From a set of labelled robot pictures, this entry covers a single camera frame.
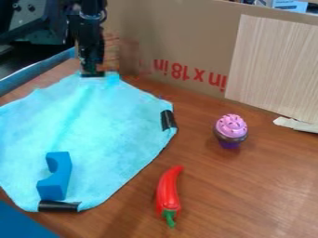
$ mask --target pink cupcake frosting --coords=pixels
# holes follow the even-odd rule
[[[218,119],[216,130],[227,138],[241,138],[247,134],[247,124],[241,116],[226,114]]]

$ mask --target white paper scrap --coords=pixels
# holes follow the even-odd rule
[[[284,126],[298,131],[312,132],[318,134],[318,125],[300,122],[292,118],[285,118],[283,116],[280,116],[273,120],[273,122],[278,126]]]

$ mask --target foam block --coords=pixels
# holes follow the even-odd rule
[[[64,200],[72,171],[71,157],[68,152],[49,152],[46,162],[52,175],[37,182],[42,200]]]

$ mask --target machine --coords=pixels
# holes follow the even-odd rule
[[[0,0],[0,46],[28,42],[63,46],[78,41],[84,77],[102,76],[106,0]]]

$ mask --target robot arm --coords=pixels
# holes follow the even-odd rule
[[[106,20],[106,0],[83,0],[80,10],[70,16],[70,29],[78,41],[83,77],[101,77],[98,65],[104,58],[104,38],[100,24]]]

